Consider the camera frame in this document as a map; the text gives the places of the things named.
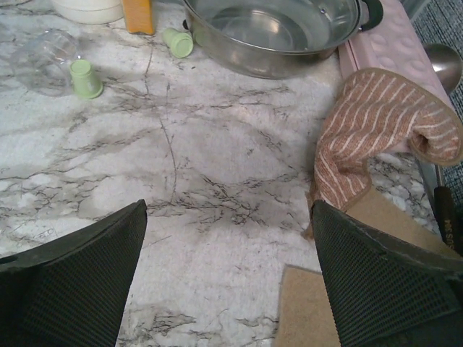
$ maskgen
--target brown cardboard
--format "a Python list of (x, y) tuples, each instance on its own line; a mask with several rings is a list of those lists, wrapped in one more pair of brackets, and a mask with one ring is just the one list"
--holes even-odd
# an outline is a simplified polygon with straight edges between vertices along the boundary
[[(375, 189), (348, 209), (347, 214), (415, 246), (460, 258)], [(280, 296), (280, 325), (274, 346), (340, 346), (321, 274), (293, 267), (286, 269)]]
[(320, 273), (287, 267), (274, 347), (337, 347), (338, 333)]

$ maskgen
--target striped cloth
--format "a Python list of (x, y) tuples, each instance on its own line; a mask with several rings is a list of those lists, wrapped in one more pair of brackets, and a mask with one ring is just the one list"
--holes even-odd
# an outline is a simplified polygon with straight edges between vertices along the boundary
[(309, 195), (346, 211), (371, 188), (367, 159), (404, 140), (421, 160), (463, 158), (463, 125), (439, 98), (403, 76), (363, 69), (344, 84), (323, 124)]

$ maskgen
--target marble countertop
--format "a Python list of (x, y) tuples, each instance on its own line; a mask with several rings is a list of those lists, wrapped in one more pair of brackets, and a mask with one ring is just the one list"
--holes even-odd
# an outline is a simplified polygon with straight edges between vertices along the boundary
[[(337, 58), (304, 77), (259, 80), (199, 48), (174, 59), (160, 35), (130, 35), (122, 20), (78, 25), (46, 0), (9, 3), (0, 2), (0, 257), (143, 198), (148, 230), (118, 345), (269, 346), (285, 264), (319, 270), (301, 232)], [(156, 11), (158, 31), (181, 27), (181, 7)], [(101, 97), (47, 98), (12, 76), (11, 52), (50, 27), (79, 38)], [(370, 172), (436, 230), (412, 158), (382, 155)]]

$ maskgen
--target gray carpet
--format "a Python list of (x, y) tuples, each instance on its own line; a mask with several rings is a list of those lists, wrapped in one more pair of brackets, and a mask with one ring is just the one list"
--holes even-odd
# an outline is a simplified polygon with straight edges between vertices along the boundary
[[(463, 56), (463, 0), (432, 0), (414, 21), (423, 43), (443, 43)], [(463, 83), (450, 95), (460, 119), (463, 119)], [(454, 194), (463, 226), (463, 164), (446, 168), (446, 184)]]

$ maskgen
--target small green bottle cap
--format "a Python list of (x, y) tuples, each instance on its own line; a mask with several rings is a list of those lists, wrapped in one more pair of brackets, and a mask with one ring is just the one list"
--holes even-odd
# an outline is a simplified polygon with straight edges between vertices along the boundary
[(103, 83), (92, 68), (92, 64), (84, 59), (73, 61), (69, 67), (74, 93), (81, 98), (94, 99), (103, 92)]
[(190, 33), (181, 33), (168, 27), (162, 33), (162, 38), (176, 58), (185, 58), (193, 51), (193, 38)]

